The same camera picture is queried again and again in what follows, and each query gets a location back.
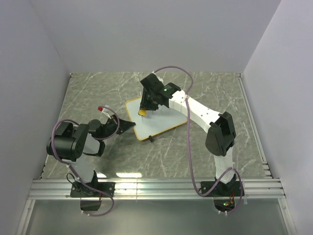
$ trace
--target yellow object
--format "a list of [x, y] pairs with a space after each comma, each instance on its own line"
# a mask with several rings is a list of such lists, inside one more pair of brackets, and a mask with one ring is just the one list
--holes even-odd
[[147, 115], [147, 111], [145, 109], [139, 109], [138, 115], [146, 116]]
[[[141, 99], [141, 97], [128, 100], [128, 101], [126, 101], [126, 103], [125, 103], [125, 108], [126, 108], [126, 111], [127, 111], [127, 114], [128, 114], [128, 117], [129, 117], [130, 121], [132, 121], [132, 117], [131, 117], [131, 115], [130, 115], [128, 109], [127, 109], [127, 103], [128, 103], [128, 102], [131, 102], [131, 101], [134, 101], [134, 100], [136, 100], [136, 99]], [[183, 124], [185, 124], [186, 122], [187, 122], [187, 119], [186, 119], [186, 121], [184, 121], [184, 122], [182, 122], [182, 123], [179, 123], [178, 125], [172, 126], [171, 128], [165, 129], [165, 130], [160, 131], [160, 132], [158, 132], [158, 133], [155, 133], [155, 134], [153, 134], [153, 135], [151, 135], [151, 136], [156, 136], [156, 135], [158, 135], [158, 134], [160, 134], [160, 133], [162, 133], [162, 132], [165, 132], [165, 131], [171, 130], [171, 129], [175, 128], [175, 127], [178, 127], [178, 126], [180, 126], [180, 125], [183, 125]], [[144, 138], [144, 139], [138, 138], [137, 132], [136, 132], [136, 130], [135, 130], [134, 127], [133, 127], [133, 129], [134, 129], [134, 132], [135, 132], [135, 135], [136, 135], [137, 140], [139, 140], [139, 141], [144, 141], [144, 140], [146, 140], [146, 139], [149, 138], [149, 137]]]

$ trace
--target small whiteboard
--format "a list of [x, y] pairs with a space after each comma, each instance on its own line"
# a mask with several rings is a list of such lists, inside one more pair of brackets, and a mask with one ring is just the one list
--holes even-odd
[[145, 117], [138, 114], [141, 97], [126, 102], [126, 111], [132, 122], [136, 123], [134, 131], [139, 141], [148, 139], [187, 122], [187, 117], [180, 112], [164, 105], [156, 111], [147, 111]]

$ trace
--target table surface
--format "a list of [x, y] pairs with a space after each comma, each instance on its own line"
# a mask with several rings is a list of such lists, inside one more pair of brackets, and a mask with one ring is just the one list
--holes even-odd
[[[108, 105], [121, 119], [129, 120], [125, 102], [141, 96], [140, 80], [148, 72], [74, 73], [70, 79], [60, 118], [79, 123], [92, 119], [106, 122], [97, 110]], [[186, 90], [189, 78], [182, 72], [158, 72], [164, 83], [173, 82]], [[210, 109], [232, 114], [237, 137], [233, 149], [235, 167], [245, 178], [265, 177], [261, 156], [249, 120], [244, 96], [235, 73], [194, 72], [190, 96]], [[107, 177], [190, 177], [187, 125], [176, 127], [154, 137], [154, 142], [138, 141], [133, 129], [105, 141], [101, 157], [88, 157], [97, 173]], [[190, 126], [190, 141], [196, 177], [214, 177], [214, 157], [205, 147], [206, 133], [195, 123]], [[65, 178], [68, 169], [48, 156], [43, 178]]]

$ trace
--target yellow border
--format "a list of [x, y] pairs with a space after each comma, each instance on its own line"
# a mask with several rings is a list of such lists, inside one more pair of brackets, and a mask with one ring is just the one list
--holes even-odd
[[[132, 118], [131, 118], [131, 115], [130, 115], [129, 112], [128, 112], [127, 103], [128, 103], [128, 102], [131, 102], [131, 101], [134, 101], [134, 100], [137, 100], [137, 99], [141, 99], [141, 97], [128, 100], [128, 101], [126, 101], [126, 103], [125, 103], [125, 108], [126, 108], [128, 117], [129, 117], [129, 119], [130, 119], [131, 121], [133, 121], [133, 120], [132, 120]], [[173, 126], [173, 127], [171, 127], [171, 128], [168, 128], [168, 129], [163, 130], [163, 131], [161, 131], [161, 132], [155, 133], [154, 135], [151, 135], [151, 136], [156, 136], [156, 135], [158, 135], [158, 134], [160, 134], [160, 133], [163, 133], [163, 132], [165, 132], [165, 131], [168, 131], [168, 130], [171, 130], [171, 129], [175, 128], [175, 127], [178, 127], [178, 126], [180, 126], [180, 125], [183, 125], [183, 124], [185, 124], [186, 122], [187, 122], [187, 117], [186, 117], [186, 121], [185, 121], [185, 122], [182, 122], [182, 123], [180, 123], [180, 124], [178, 124], [178, 125], [176, 125], [176, 126]], [[137, 132], [136, 132], [136, 130], [135, 130], [135, 127], [133, 127], [133, 129], [134, 129], [134, 131], [135, 131], [135, 135], [136, 135], [137, 140], [139, 140], [139, 141], [144, 141], [144, 140], [146, 140], [146, 139], [149, 138], [149, 137], [147, 137], [147, 138], [145, 138], [145, 139], [139, 139], [139, 138], [138, 138], [138, 135], [137, 135]]]

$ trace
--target metal rail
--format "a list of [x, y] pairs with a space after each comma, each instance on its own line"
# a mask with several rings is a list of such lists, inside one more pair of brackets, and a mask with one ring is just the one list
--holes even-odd
[[[100, 182], [115, 182], [115, 200], [181, 200], [203, 199], [199, 197], [190, 179], [99, 179]], [[279, 179], [243, 179], [245, 198], [285, 198]], [[30, 200], [80, 200], [69, 196], [71, 184], [67, 180], [34, 180]]]

